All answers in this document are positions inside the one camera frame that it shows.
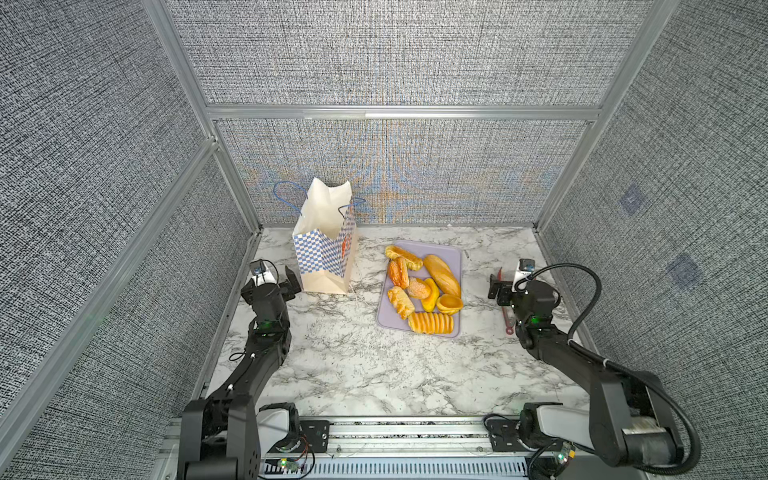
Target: blue checkered pattern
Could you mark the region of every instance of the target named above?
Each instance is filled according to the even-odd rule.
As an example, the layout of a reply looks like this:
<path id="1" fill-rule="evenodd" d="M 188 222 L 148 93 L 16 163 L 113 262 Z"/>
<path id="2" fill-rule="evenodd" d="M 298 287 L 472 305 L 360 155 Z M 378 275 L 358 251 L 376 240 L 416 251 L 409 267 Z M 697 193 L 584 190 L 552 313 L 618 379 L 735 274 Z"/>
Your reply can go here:
<path id="1" fill-rule="evenodd" d="M 325 270 L 343 278 L 355 226 L 354 207 L 349 206 L 337 238 L 329 238 L 319 229 L 294 235 L 293 246 L 296 248 L 299 271 L 304 274 Z"/>

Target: bread roll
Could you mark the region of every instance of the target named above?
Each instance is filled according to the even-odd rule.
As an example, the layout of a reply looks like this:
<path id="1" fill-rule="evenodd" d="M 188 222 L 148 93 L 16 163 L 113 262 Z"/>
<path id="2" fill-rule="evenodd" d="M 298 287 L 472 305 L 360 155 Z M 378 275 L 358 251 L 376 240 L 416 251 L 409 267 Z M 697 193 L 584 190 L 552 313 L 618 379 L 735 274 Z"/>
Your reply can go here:
<path id="1" fill-rule="evenodd" d="M 456 295 L 445 294 L 437 299 L 437 310 L 445 315 L 453 315 L 464 308 L 464 302 Z"/>
<path id="2" fill-rule="evenodd" d="M 389 275 L 389 278 L 392 279 L 392 283 L 400 288 L 408 288 L 408 285 L 411 284 L 408 278 L 406 259 L 403 257 L 398 257 L 389 261 L 387 274 Z"/>
<path id="3" fill-rule="evenodd" d="M 406 319 L 408 315 L 416 311 L 416 307 L 413 306 L 413 302 L 408 298 L 405 290 L 399 286 L 392 287 L 386 294 L 389 297 L 389 302 L 392 303 L 395 311 L 400 315 L 400 318 Z"/>
<path id="4" fill-rule="evenodd" d="M 422 262 L 422 259 L 418 258 L 413 253 L 410 253 L 408 250 L 404 250 L 400 247 L 395 247 L 394 245 L 389 245 L 387 248 L 384 249 L 384 254 L 387 258 L 394 260 L 397 258 L 405 258 L 406 264 L 408 265 L 408 268 L 411 270 L 421 270 L 422 266 L 424 266 L 424 262 Z"/>
<path id="5" fill-rule="evenodd" d="M 429 272 L 429 276 L 437 283 L 443 293 L 448 295 L 462 295 L 462 288 L 458 285 L 456 277 L 451 273 L 448 264 L 442 261 L 437 255 L 427 255 L 424 257 L 424 266 Z"/>
<path id="6" fill-rule="evenodd" d="M 430 293 L 432 293 L 432 289 L 429 288 L 429 285 L 427 285 L 424 280 L 420 278 L 412 278 L 410 279 L 410 283 L 411 284 L 408 285 L 408 288 L 406 288 L 406 293 L 408 293 L 408 295 L 412 296 L 413 298 L 423 300 L 428 297 Z"/>
<path id="7" fill-rule="evenodd" d="M 416 333 L 450 333 L 453 317 L 444 313 L 414 313 L 408 318 L 408 326 Z"/>

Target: marble countertop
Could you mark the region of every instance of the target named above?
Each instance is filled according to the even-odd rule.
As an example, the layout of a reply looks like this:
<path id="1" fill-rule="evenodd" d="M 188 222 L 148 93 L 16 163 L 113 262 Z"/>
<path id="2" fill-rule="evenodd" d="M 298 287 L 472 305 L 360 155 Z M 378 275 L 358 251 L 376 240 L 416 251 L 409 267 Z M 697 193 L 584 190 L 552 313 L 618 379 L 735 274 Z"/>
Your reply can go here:
<path id="1" fill-rule="evenodd" d="M 266 228 L 257 258 L 298 273 L 290 228 Z M 463 251 L 461 334 L 417 335 L 376 325 L 386 275 L 384 248 L 415 240 Z M 567 376 L 535 360 L 505 333 L 501 308 L 488 300 L 488 277 L 511 273 L 518 258 L 544 258 L 531 229 L 513 227 L 360 227 L 348 296 L 300 293 L 288 302 L 293 342 L 257 407 L 295 402 L 301 415 L 481 415 L 516 413 L 526 402 L 587 408 L 588 395 Z M 551 277 L 543 275 L 552 282 Z M 240 301 L 208 392 L 237 362 L 253 312 Z M 571 325 L 555 310 L 562 330 Z"/>

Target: gray fabric wall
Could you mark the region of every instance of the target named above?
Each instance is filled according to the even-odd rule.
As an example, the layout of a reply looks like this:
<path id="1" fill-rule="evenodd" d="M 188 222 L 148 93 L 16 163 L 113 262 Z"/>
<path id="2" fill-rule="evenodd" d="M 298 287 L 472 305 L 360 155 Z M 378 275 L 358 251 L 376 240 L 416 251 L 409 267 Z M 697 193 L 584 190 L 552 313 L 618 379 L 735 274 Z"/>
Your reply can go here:
<path id="1" fill-rule="evenodd" d="M 295 223 L 273 185 L 352 182 L 359 221 L 533 223 L 582 121 L 222 120 L 261 220 Z M 304 192 L 280 193 L 301 206 Z"/>
<path id="2" fill-rule="evenodd" d="M 170 0 L 211 103 L 598 104 L 651 0 Z"/>
<path id="3" fill-rule="evenodd" d="M 661 377 L 703 441 L 685 478 L 765 478 L 768 3 L 684 0 L 541 234 L 604 282 L 601 352 Z M 564 269 L 583 308 L 584 274 Z"/>
<path id="4" fill-rule="evenodd" d="M 167 4 L 211 104 L 596 106 L 652 0 Z M 583 130 L 571 121 L 221 124 L 268 223 L 295 221 L 272 198 L 274 182 L 309 186 L 313 175 L 351 180 L 370 202 L 363 222 L 531 223 Z"/>
<path id="5" fill-rule="evenodd" d="M 203 134 L 141 2 L 3 2 L 0 415 Z"/>
<path id="6" fill-rule="evenodd" d="M 140 0 L 0 9 L 2 414 L 204 134 Z M 146 478 L 249 235 L 209 160 L 2 478 Z"/>
<path id="7" fill-rule="evenodd" d="M 146 478 L 249 235 L 210 159 L 2 479 Z"/>

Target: blue rope handle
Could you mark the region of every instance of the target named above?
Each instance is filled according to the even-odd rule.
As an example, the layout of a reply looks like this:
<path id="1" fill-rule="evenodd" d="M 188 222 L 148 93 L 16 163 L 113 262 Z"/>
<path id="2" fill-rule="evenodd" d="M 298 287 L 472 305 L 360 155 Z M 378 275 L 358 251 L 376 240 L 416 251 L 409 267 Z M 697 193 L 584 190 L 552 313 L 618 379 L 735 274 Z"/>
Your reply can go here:
<path id="1" fill-rule="evenodd" d="M 342 205 L 341 207 L 339 207 L 339 215 L 341 215 L 341 218 L 344 218 L 344 214 L 341 213 L 341 209 L 343 209 L 344 207 L 351 207 L 352 205 L 364 204 L 365 202 L 366 202 L 365 198 L 352 197 L 352 203 L 351 204 Z"/>
<path id="2" fill-rule="evenodd" d="M 301 216 L 301 209 L 300 209 L 300 208 L 298 208 L 296 205 L 294 205 L 294 204 L 290 203 L 289 201 L 287 201 L 287 200 L 284 200 L 284 199 L 280 198 L 280 196 L 278 196 L 278 195 L 277 195 L 277 186 L 278 186 L 278 185 L 280 185 L 280 184 L 291 184 L 291 185 L 293 185 L 294 187 L 298 187 L 298 188 L 300 188 L 301 190 L 304 190 L 304 196 L 305 196 L 305 197 L 306 197 L 306 196 L 307 196 L 307 194 L 308 194 L 308 193 L 307 193 L 307 191 L 306 191 L 306 188 L 302 187 L 301 185 L 299 185 L 299 184 L 298 184 L 298 183 L 296 183 L 296 182 L 292 182 L 292 181 L 289 181 L 289 180 L 283 180 L 283 181 L 277 182 L 277 183 L 275 184 L 275 187 L 272 189 L 272 193 L 274 194 L 274 196 L 275 196 L 275 198 L 276 198 L 277 200 L 280 200 L 280 201 L 281 201 L 281 202 L 283 202 L 285 205 L 287 205 L 287 206 L 289 206 L 289 207 L 293 208 L 295 211 L 299 212 L 299 216 Z"/>

